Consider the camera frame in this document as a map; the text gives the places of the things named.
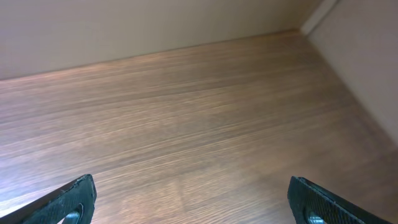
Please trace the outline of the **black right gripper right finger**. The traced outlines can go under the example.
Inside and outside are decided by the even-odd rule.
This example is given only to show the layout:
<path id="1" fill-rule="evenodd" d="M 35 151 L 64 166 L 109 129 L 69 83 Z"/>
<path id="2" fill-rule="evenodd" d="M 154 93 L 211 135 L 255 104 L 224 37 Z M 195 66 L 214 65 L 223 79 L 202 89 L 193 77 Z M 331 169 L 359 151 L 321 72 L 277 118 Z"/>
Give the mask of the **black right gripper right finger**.
<path id="1" fill-rule="evenodd" d="M 304 177 L 291 177 L 287 198 L 297 224 L 391 224 Z"/>

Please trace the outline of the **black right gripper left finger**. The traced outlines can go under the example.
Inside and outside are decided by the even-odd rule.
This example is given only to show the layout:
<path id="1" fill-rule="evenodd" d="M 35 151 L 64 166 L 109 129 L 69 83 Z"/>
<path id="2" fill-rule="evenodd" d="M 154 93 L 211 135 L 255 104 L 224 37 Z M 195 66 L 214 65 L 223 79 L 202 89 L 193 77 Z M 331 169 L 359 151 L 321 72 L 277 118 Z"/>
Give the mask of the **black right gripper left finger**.
<path id="1" fill-rule="evenodd" d="M 1 218 L 1 224 L 90 224 L 97 193 L 85 174 Z"/>

